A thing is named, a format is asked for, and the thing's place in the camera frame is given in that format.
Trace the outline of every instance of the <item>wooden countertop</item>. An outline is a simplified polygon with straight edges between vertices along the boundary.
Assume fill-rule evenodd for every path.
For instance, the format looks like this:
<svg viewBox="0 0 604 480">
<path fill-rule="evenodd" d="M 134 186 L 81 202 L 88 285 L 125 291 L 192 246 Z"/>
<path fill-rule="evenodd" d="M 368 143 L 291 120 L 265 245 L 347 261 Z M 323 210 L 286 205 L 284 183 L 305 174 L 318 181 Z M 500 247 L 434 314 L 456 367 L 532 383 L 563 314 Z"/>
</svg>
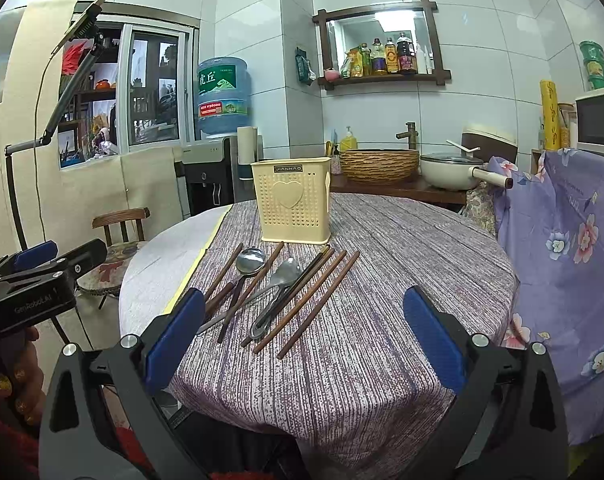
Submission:
<svg viewBox="0 0 604 480">
<path fill-rule="evenodd" d="M 466 191 L 448 191 L 433 187 L 419 175 L 394 184 L 378 186 L 349 180 L 344 175 L 331 176 L 331 191 L 336 193 L 364 193 L 381 196 L 400 196 L 430 204 L 466 205 Z"/>
</svg>

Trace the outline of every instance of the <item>chopstick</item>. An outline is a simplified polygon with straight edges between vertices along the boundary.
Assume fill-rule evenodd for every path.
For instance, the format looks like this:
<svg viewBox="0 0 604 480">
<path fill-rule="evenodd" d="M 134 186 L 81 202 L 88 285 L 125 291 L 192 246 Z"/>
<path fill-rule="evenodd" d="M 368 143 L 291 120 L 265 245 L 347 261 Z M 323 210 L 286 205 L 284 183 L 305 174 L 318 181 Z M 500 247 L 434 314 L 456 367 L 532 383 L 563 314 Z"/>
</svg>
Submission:
<svg viewBox="0 0 604 480">
<path fill-rule="evenodd" d="M 211 295 L 216 291 L 216 288 L 218 288 L 218 285 L 224 278 L 224 275 L 231 268 L 231 266 L 233 265 L 233 262 L 236 260 L 237 255 L 240 254 L 243 247 L 244 247 L 243 243 L 239 243 L 237 245 L 236 250 L 233 251 L 233 253 L 231 254 L 231 256 L 228 259 L 228 261 L 226 262 L 226 264 L 224 264 L 224 267 L 222 267 L 222 270 L 220 270 L 220 272 L 218 273 L 216 278 L 213 280 L 213 283 L 211 283 L 211 286 L 207 289 L 206 293 L 204 294 L 204 301 L 208 301 L 208 298 L 210 298 Z"/>
<path fill-rule="evenodd" d="M 314 318 L 317 316 L 317 314 L 320 312 L 320 310 L 322 310 L 322 307 L 324 306 L 324 304 L 329 300 L 329 298 L 331 297 L 331 295 L 333 294 L 335 289 L 338 288 L 338 285 L 340 285 L 340 283 L 346 276 L 347 272 L 349 272 L 349 269 L 351 269 L 351 267 L 353 266 L 353 264 L 355 263 L 355 261 L 358 259 L 359 256 L 360 256 L 360 251 L 355 251 L 353 253 L 353 256 L 349 259 L 348 262 L 346 262 L 346 265 L 342 268 L 341 272 L 333 280 L 333 283 L 329 287 L 329 290 L 327 290 L 326 293 L 320 299 L 320 301 L 317 302 L 316 306 L 313 307 L 313 310 L 311 311 L 311 313 L 302 322 L 302 325 L 300 325 L 300 328 L 298 328 L 296 330 L 296 332 L 291 337 L 291 339 L 289 339 L 288 342 L 284 345 L 284 348 L 282 348 L 282 350 L 280 350 L 280 353 L 278 354 L 278 359 L 283 359 L 284 356 L 288 353 L 288 351 L 291 350 L 293 345 L 298 341 L 298 339 L 300 339 L 300 336 L 304 333 L 304 330 L 306 330 L 308 328 L 308 326 L 311 324 L 311 322 L 314 320 Z"/>
<path fill-rule="evenodd" d="M 293 283 L 293 285 L 288 288 L 288 292 L 279 301 L 276 302 L 271 319 L 277 316 L 282 311 L 282 309 L 287 306 L 288 302 L 291 301 L 300 290 L 302 290 L 302 287 L 309 282 L 309 280 L 313 277 L 317 270 L 322 267 L 325 261 L 328 260 L 333 253 L 335 253 L 335 249 L 333 249 L 331 246 L 325 246 L 319 253 L 316 254 L 316 256 L 302 271 L 302 274 L 300 274 L 298 279 L 295 280 L 295 283 Z M 251 335 L 248 335 L 240 343 L 240 346 L 244 348 L 251 341 L 253 341 L 253 339 L 251 338 Z"/>
<path fill-rule="evenodd" d="M 335 260 L 331 262 L 331 265 L 325 270 L 325 272 L 317 279 L 314 285 L 306 292 L 302 298 L 295 304 L 295 306 L 289 311 L 289 313 L 278 323 L 278 325 L 271 330 L 266 337 L 260 341 L 255 348 L 253 348 L 253 353 L 258 354 L 262 351 L 262 349 L 271 342 L 271 340 L 277 336 L 280 331 L 286 326 L 286 324 L 293 319 L 295 314 L 297 314 L 300 309 L 306 305 L 306 302 L 317 292 L 317 289 L 326 281 L 326 279 L 331 275 L 331 273 L 335 270 L 335 267 L 342 261 L 342 259 L 346 256 L 346 251 L 340 251 L 340 253 L 335 257 Z"/>
<path fill-rule="evenodd" d="M 231 323 L 231 318 L 236 314 L 238 309 L 240 309 L 240 307 L 246 301 L 246 298 L 248 298 L 249 294 L 255 288 L 255 286 L 260 283 L 262 279 L 266 276 L 266 273 L 269 272 L 269 269 L 271 269 L 271 266 L 273 265 L 275 259 L 280 254 L 282 247 L 284 247 L 284 242 L 279 242 L 275 246 L 275 249 L 271 253 L 269 259 L 264 264 L 262 270 L 258 272 L 258 275 L 253 279 L 251 283 L 249 283 L 249 286 L 246 288 L 242 296 L 237 299 L 236 303 L 231 305 L 229 310 L 226 311 L 226 316 L 224 316 L 224 323 L 222 324 L 222 329 L 220 330 L 220 336 L 218 336 L 218 343 L 222 342 L 224 334 L 226 334 L 226 330 L 228 329 L 229 323 Z"/>
<path fill-rule="evenodd" d="M 233 290 L 235 282 L 228 282 L 222 290 L 220 290 L 213 298 L 207 301 L 204 306 L 204 316 L 208 317 L 213 314 L 220 305 L 226 300 L 226 297 Z"/>
</svg>

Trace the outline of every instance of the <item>round table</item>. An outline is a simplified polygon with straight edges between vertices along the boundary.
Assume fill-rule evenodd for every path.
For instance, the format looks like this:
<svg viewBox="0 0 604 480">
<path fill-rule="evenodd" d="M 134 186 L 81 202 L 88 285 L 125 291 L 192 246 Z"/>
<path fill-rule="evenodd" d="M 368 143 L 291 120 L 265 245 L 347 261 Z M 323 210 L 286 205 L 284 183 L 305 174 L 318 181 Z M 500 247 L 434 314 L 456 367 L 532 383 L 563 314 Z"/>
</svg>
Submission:
<svg viewBox="0 0 604 480">
<path fill-rule="evenodd" d="M 189 218 L 136 254 L 120 293 L 122 334 L 141 333 L 162 313 L 225 212 L 217 208 Z M 286 357 L 280 361 L 276 354 L 332 278 L 258 355 L 239 343 L 267 298 L 236 317 L 222 344 L 216 343 L 218 328 L 196 337 L 172 391 L 185 405 L 219 420 L 292 434 L 358 478 L 391 478 L 426 442 L 453 398 L 404 320 L 405 290 L 419 284 L 469 332 L 499 342 L 515 278 L 494 238 L 436 206 L 334 193 L 330 218 L 336 252 L 361 255 Z M 271 253 L 275 244 L 262 242 L 260 235 L 256 203 L 235 204 L 191 285 L 205 290 L 239 242 Z M 288 256 L 304 267 L 317 251 L 317 246 L 287 244 L 273 269 Z M 235 276 L 229 271 L 223 283 Z"/>
</svg>

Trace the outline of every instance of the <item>plastic basket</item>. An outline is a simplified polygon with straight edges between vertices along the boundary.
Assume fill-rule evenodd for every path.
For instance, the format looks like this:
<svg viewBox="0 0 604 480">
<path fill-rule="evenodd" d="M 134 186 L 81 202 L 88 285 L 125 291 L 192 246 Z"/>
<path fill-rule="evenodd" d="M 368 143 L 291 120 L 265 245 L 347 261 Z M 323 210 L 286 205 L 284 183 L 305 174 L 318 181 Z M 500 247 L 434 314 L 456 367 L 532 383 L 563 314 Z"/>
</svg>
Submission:
<svg viewBox="0 0 604 480">
<path fill-rule="evenodd" d="M 331 159 L 287 158 L 252 165 L 265 242 L 325 244 L 329 231 Z"/>
</svg>

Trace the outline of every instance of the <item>wooden chair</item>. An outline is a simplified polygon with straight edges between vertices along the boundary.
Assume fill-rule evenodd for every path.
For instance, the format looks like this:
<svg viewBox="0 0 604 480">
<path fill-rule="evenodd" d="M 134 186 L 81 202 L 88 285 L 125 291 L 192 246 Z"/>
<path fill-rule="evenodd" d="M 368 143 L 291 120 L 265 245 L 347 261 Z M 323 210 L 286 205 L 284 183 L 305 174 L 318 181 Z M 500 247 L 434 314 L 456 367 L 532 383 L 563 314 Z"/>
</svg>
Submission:
<svg viewBox="0 0 604 480">
<path fill-rule="evenodd" d="M 102 301 L 98 310 L 104 305 L 107 296 L 118 297 L 122 287 L 122 279 L 128 268 L 128 264 L 146 241 L 144 240 L 144 231 L 142 229 L 142 220 L 149 218 L 151 213 L 145 208 L 125 209 L 107 213 L 106 215 L 96 216 L 93 219 L 92 227 L 104 228 L 104 237 L 108 247 L 106 260 L 103 264 L 87 272 L 84 276 L 77 280 L 77 286 L 83 292 L 93 296 L 102 296 Z M 138 232 L 138 240 L 130 242 L 127 233 L 127 221 L 134 221 L 136 231 Z M 109 226 L 112 224 L 120 224 L 122 232 L 122 243 L 113 243 Z"/>
</svg>

